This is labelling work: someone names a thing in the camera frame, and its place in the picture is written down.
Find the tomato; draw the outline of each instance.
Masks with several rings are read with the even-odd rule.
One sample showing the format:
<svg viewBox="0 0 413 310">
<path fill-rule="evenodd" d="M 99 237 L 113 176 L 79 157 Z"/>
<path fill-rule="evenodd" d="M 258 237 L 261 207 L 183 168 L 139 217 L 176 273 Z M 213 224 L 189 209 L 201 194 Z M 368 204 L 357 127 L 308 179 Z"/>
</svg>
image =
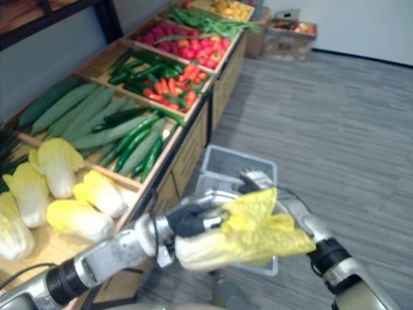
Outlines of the tomato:
<svg viewBox="0 0 413 310">
<path fill-rule="evenodd" d="M 203 50 L 208 56 L 214 52 L 214 49 L 212 48 L 212 46 L 207 46 Z"/>
<path fill-rule="evenodd" d="M 222 39 L 221 44 L 224 48 L 228 48 L 231 45 L 231 40 L 229 40 L 227 38 Z"/>
<path fill-rule="evenodd" d="M 212 60 L 212 59 L 209 59 L 209 60 L 205 63 L 205 66 L 208 67 L 208 68 L 211 68 L 211 69 L 215 69 L 215 67 L 217 66 L 217 62 L 214 61 L 214 60 Z"/>
<path fill-rule="evenodd" d="M 213 35 L 212 37 L 210 37 L 211 42 L 220 42 L 221 41 L 221 37 L 219 35 Z"/>
<path fill-rule="evenodd" d="M 221 58 L 222 58 L 222 55 L 219 55 L 217 52 L 215 52 L 211 56 L 209 56 L 210 60 L 213 60 L 213 61 L 216 61 L 216 62 L 220 61 Z"/>
<path fill-rule="evenodd" d="M 201 32 L 196 29 L 191 29 L 188 31 L 188 36 L 200 36 Z"/>
<path fill-rule="evenodd" d="M 211 40 L 209 39 L 209 37 L 206 37 L 204 39 L 201 40 L 201 45 L 203 47 L 209 47 L 211 45 Z"/>
<path fill-rule="evenodd" d="M 189 42 L 187 39 L 179 39 L 177 41 L 178 47 L 189 47 Z"/>
</svg>

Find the cucumber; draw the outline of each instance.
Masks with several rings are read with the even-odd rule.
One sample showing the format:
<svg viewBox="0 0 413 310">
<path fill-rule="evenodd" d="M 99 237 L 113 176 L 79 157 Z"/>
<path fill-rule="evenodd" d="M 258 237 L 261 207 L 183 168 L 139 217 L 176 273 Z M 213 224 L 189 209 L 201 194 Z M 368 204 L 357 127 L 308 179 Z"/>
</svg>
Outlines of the cucumber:
<svg viewBox="0 0 413 310">
<path fill-rule="evenodd" d="M 120 124 L 112 129 L 107 129 L 96 134 L 87 134 L 72 142 L 75 149 L 83 150 L 90 147 L 100 147 L 106 143 L 113 142 L 123 136 L 126 136 L 132 129 L 138 126 L 142 121 L 146 120 L 148 116 L 138 116 Z"/>
<path fill-rule="evenodd" d="M 87 121 L 96 113 L 102 111 L 112 99 L 112 96 L 115 94 L 116 89 L 110 88 L 103 88 L 103 92 L 98 95 L 98 97 L 94 98 L 88 105 L 84 106 L 84 109 L 79 113 L 75 120 L 66 128 L 63 132 L 63 137 L 68 135 L 69 132 L 72 132 L 76 128 L 86 124 Z"/>
<path fill-rule="evenodd" d="M 34 122 L 32 127 L 32 134 L 37 134 L 47 127 L 49 127 L 55 120 L 60 118 L 64 113 L 76 106 L 79 102 L 84 100 L 89 94 L 91 94 L 97 85 L 95 83 L 89 83 L 77 87 L 71 90 L 69 93 L 59 99 L 54 105 L 47 109 L 37 121 Z"/>
<path fill-rule="evenodd" d="M 85 124 L 83 124 L 79 128 L 74 129 L 72 132 L 65 132 L 62 138 L 66 139 L 67 141 L 73 141 L 78 137 L 89 134 L 93 126 L 103 123 L 105 116 L 111 115 L 114 112 L 119 111 L 125 104 L 126 99 L 112 100 L 112 102 L 109 103 L 109 105 L 106 108 L 104 108 L 101 112 L 93 116 Z"/>
<path fill-rule="evenodd" d="M 70 76 L 50 87 L 41 97 L 32 102 L 21 114 L 19 127 L 33 123 L 44 111 L 49 109 L 57 100 L 70 92 L 80 83 L 80 77 Z"/>
<path fill-rule="evenodd" d="M 152 149 L 149 152 L 149 157 L 147 162 L 145 163 L 145 167 L 143 168 L 142 174 L 141 174 L 141 179 L 140 182 L 143 183 L 145 182 L 146 178 L 148 177 L 150 171 L 152 170 L 152 168 L 155 165 L 155 162 L 157 161 L 157 158 L 159 157 L 159 155 L 161 154 L 162 151 L 162 137 L 158 136 L 154 146 L 152 147 Z"/>
<path fill-rule="evenodd" d="M 137 148 L 129 155 L 129 158 L 123 164 L 122 169 L 119 171 L 120 174 L 126 176 L 132 169 L 138 165 L 145 156 L 149 153 L 151 148 L 154 146 L 157 137 L 161 134 L 161 131 L 165 125 L 165 120 L 160 119 L 151 128 L 149 136 L 145 138 Z"/>
<path fill-rule="evenodd" d="M 59 118 L 55 121 L 51 126 L 47 129 L 47 133 L 49 136 L 56 137 L 61 136 L 62 133 L 70 126 L 73 121 L 76 121 L 82 111 L 95 100 L 100 93 L 105 90 L 104 87 L 99 87 L 93 91 L 86 99 L 84 99 L 80 104 L 78 104 L 75 108 L 67 112 L 64 116 Z"/>
</svg>

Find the yellow fruit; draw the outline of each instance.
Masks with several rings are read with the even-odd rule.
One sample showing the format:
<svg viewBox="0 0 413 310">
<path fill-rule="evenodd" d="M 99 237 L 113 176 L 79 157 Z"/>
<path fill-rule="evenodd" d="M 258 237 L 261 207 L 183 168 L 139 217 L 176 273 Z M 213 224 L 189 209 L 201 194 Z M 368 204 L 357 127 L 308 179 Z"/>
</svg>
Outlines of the yellow fruit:
<svg viewBox="0 0 413 310">
<path fill-rule="evenodd" d="M 231 8 L 226 8 L 226 9 L 224 10 L 224 14 L 227 15 L 227 16 L 233 16 L 234 13 L 235 13 L 235 11 L 234 11 L 233 9 L 231 9 Z"/>
</svg>

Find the produce display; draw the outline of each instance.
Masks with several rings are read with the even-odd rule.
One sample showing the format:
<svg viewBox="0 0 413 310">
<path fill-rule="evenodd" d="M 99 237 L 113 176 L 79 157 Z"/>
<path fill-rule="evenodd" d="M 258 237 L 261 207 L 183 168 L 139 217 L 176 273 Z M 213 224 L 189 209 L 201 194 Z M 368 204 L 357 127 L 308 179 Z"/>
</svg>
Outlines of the produce display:
<svg viewBox="0 0 413 310">
<path fill-rule="evenodd" d="M 172 6 L 168 18 L 177 24 L 198 29 L 204 36 L 217 34 L 221 37 L 233 40 L 244 29 L 259 33 L 261 27 L 245 21 L 234 21 L 221 18 L 207 12 L 200 12 L 193 8 Z"/>
<path fill-rule="evenodd" d="M 11 192 L 0 195 L 0 256 L 20 260 L 34 249 L 34 239 L 23 223 Z"/>
<path fill-rule="evenodd" d="M 296 22 L 296 21 L 274 21 L 271 24 L 273 28 L 293 30 L 300 34 L 317 34 L 317 30 L 313 24 Z"/>
<path fill-rule="evenodd" d="M 153 24 L 135 40 L 187 60 L 197 59 L 211 69 L 216 68 L 231 44 L 217 34 L 203 35 L 199 30 L 164 21 Z"/>
<path fill-rule="evenodd" d="M 210 77 L 195 64 L 184 66 L 146 50 L 127 50 L 110 67 L 109 74 L 109 83 L 123 83 L 124 89 L 181 112 L 195 103 Z"/>
</svg>

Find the plastic basket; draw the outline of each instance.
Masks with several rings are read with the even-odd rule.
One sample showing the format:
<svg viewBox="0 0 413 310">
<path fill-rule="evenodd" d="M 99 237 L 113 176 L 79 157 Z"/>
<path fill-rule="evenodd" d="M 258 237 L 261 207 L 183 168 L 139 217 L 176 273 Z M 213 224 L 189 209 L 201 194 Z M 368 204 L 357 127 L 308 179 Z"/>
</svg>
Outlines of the plastic basket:
<svg viewBox="0 0 413 310">
<path fill-rule="evenodd" d="M 277 165 L 262 158 L 250 156 L 217 145 L 206 148 L 201 173 L 220 174 L 225 179 L 239 180 L 239 171 L 252 169 L 263 171 L 277 185 Z"/>
</svg>

